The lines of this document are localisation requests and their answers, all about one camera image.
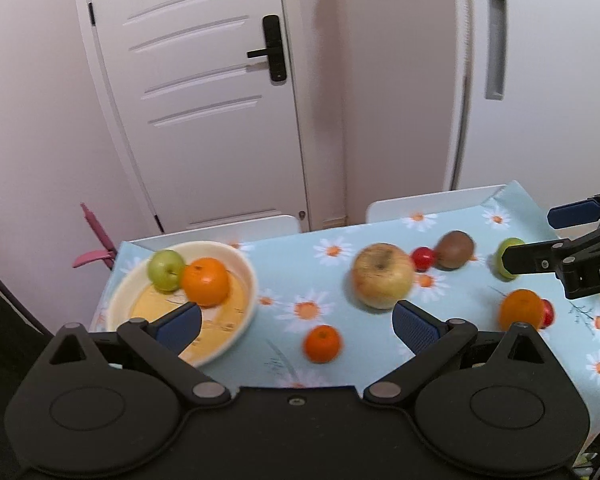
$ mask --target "small red ball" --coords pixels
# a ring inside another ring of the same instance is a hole
[[[544,321],[542,322],[541,328],[547,328],[554,322],[555,310],[549,300],[542,300],[542,305],[544,306]]]
[[[426,272],[436,263],[436,253],[428,247],[418,247],[411,253],[413,265],[418,272]]]

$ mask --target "triangular cutout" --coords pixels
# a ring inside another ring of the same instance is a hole
[[[61,365],[64,363],[73,363],[76,361],[84,361],[87,356],[80,346],[80,342],[75,335],[68,335],[65,337],[56,353],[49,361],[53,365]]]
[[[509,352],[509,359],[513,359],[514,361],[525,361],[527,363],[544,363],[536,346],[526,335],[519,335],[516,338],[511,347],[511,352]]]

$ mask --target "orange fruit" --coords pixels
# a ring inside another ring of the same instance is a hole
[[[333,326],[320,325],[304,338],[302,349],[312,363],[328,363],[340,353],[342,338]]]
[[[229,272],[215,258],[200,258],[184,268],[180,286],[189,301],[216,306],[229,296]]]
[[[500,329],[507,331],[511,323],[522,321],[529,323],[536,330],[544,321],[544,305],[540,296],[526,288],[514,290],[502,300],[498,324]]]

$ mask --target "white door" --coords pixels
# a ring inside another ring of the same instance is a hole
[[[516,179],[543,208],[599,193],[600,0],[473,0],[473,11],[459,187]]]
[[[286,44],[283,83],[272,83],[267,57],[247,58],[265,47],[264,16],[280,17],[286,39],[281,0],[91,1],[113,99],[165,231],[306,211]]]

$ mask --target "screw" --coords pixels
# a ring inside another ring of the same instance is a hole
[[[224,386],[213,381],[205,381],[193,387],[193,394],[202,399],[214,399],[224,394]]]
[[[292,406],[304,406],[306,404],[306,400],[304,397],[289,397],[289,404]]]
[[[391,399],[400,395],[402,389],[396,383],[389,381],[380,381],[379,383],[372,384],[369,388],[369,393],[379,399]]]

